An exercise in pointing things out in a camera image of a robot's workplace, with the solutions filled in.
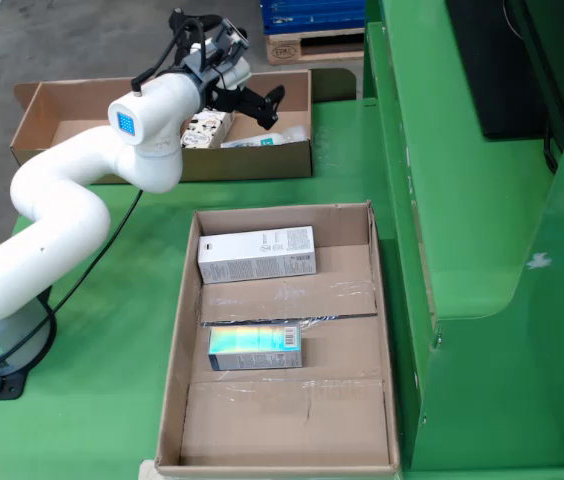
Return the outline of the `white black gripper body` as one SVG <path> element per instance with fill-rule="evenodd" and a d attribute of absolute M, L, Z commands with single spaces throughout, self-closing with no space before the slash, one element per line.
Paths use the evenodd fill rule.
<path fill-rule="evenodd" d="M 251 77 L 248 62 L 240 58 L 235 65 L 222 64 L 217 68 L 217 79 L 210 86 L 211 108 L 237 108 L 244 101 L 244 85 Z"/>

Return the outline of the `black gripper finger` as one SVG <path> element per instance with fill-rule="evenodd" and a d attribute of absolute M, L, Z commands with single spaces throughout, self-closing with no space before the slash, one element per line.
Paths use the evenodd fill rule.
<path fill-rule="evenodd" d="M 244 87 L 241 92 L 240 112 L 247 116 L 275 116 L 284 96 L 283 85 L 278 85 L 264 96 Z"/>
<path fill-rule="evenodd" d="M 251 89 L 236 89 L 229 92 L 229 106 L 232 111 L 242 113 L 257 121 L 264 129 L 271 129 L 278 120 L 278 90 L 274 89 L 261 96 Z"/>

